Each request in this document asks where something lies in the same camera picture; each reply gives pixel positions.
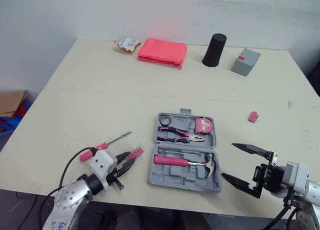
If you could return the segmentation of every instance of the pink towel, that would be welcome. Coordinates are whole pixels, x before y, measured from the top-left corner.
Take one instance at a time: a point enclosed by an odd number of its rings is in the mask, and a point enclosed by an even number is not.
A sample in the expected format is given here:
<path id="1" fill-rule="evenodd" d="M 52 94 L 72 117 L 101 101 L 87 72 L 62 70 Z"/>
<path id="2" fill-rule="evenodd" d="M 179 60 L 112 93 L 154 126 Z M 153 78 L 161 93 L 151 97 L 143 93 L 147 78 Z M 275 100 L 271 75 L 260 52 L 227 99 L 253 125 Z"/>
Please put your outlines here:
<path id="1" fill-rule="evenodd" d="M 187 45 L 149 38 L 138 53 L 140 61 L 173 64 L 180 69 L 187 51 Z"/>

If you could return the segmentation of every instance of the screwdriver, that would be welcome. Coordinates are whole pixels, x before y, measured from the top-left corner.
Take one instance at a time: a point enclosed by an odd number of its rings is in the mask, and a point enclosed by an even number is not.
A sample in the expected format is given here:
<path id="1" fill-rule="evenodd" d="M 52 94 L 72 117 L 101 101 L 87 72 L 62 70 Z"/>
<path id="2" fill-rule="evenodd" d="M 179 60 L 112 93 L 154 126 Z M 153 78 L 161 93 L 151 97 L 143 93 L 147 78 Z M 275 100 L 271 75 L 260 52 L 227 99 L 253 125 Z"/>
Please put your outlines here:
<path id="1" fill-rule="evenodd" d="M 120 140 L 121 138 L 123 138 L 125 136 L 128 136 L 130 133 L 131 133 L 131 131 L 127 131 L 126 133 L 122 134 L 120 137 L 116 138 L 115 140 L 112 140 L 109 143 L 105 143 L 104 142 L 99 146 L 94 146 L 95 149 L 88 150 L 88 151 L 86 151 L 86 152 L 84 152 L 84 153 L 82 153 L 80 155 L 80 161 L 88 160 L 89 158 L 93 157 L 93 152 L 95 154 L 97 152 L 97 150 L 105 150 L 105 149 L 107 149 L 110 144 L 114 143 L 115 141 Z"/>

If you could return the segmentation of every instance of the table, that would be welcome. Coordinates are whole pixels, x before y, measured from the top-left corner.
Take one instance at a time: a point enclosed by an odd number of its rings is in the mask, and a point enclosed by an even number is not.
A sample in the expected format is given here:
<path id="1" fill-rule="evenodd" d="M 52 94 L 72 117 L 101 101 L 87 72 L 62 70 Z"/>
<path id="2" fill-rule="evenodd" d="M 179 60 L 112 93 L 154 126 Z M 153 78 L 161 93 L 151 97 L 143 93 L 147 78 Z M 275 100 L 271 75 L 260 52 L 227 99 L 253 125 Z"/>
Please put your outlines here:
<path id="1" fill-rule="evenodd" d="M 274 217 L 282 200 L 266 190 L 256 199 L 225 180 L 219 194 L 148 182 L 156 116 L 181 107 L 214 119 L 222 172 L 251 182 L 255 166 L 266 163 L 231 146 L 236 142 L 278 152 L 279 165 L 305 163 L 310 179 L 320 179 L 320 101 L 289 53 L 257 49 L 258 64 L 243 77 L 230 71 L 242 49 L 225 48 L 217 68 L 201 64 L 205 51 L 188 46 L 178 70 L 140 62 L 136 52 L 122 52 L 113 42 L 77 40 L 0 153 L 0 188 L 48 194 L 77 151 L 132 130 L 107 151 L 140 145 L 144 154 L 121 177 L 122 191 L 111 187 L 94 200 Z M 255 124 L 247 121 L 253 110 L 260 114 Z M 64 183 L 90 173 L 88 165 L 75 160 Z"/>

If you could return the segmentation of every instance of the pink tape measure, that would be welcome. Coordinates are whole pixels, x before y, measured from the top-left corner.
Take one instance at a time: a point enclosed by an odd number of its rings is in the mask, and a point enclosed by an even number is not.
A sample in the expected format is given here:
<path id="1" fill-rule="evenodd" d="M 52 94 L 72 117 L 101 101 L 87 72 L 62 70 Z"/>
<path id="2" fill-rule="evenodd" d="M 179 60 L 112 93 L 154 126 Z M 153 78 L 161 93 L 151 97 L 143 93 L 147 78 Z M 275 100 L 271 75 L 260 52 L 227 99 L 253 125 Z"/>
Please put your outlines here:
<path id="1" fill-rule="evenodd" d="M 205 117 L 195 119 L 195 133 L 210 133 L 213 129 L 212 122 Z"/>

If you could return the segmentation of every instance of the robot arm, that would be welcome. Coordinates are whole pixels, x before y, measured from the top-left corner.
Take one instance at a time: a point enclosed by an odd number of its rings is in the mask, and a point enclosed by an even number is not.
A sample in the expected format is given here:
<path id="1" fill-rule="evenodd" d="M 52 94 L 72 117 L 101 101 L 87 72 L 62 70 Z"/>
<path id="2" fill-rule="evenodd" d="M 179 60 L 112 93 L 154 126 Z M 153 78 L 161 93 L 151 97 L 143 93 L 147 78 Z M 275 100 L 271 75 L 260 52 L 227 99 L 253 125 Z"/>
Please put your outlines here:
<path id="1" fill-rule="evenodd" d="M 270 191 L 272 195 L 283 198 L 284 209 L 264 230 L 276 224 L 291 206 L 297 208 L 293 214 L 296 213 L 301 229 L 319 230 L 320 183 L 308 179 L 307 165 L 288 161 L 285 167 L 279 167 L 276 166 L 278 154 L 275 152 L 265 151 L 248 144 L 233 143 L 233 145 L 247 153 L 260 155 L 269 163 L 255 168 L 253 181 L 256 182 L 256 186 L 252 189 L 246 181 L 225 173 L 222 176 L 237 189 L 257 198 L 260 198 L 263 188 Z"/>
<path id="2" fill-rule="evenodd" d="M 134 163 L 134 158 L 127 158 L 130 154 L 131 152 L 125 152 L 114 159 L 106 151 L 97 151 L 90 165 L 93 174 L 83 175 L 76 182 L 58 191 L 54 199 L 53 210 L 45 221 L 43 229 L 74 229 L 78 224 L 80 214 L 94 195 L 102 190 L 108 190 L 113 182 L 122 190 L 124 186 L 117 177 L 124 174 Z M 125 159 L 127 161 L 118 170 L 115 166 Z"/>

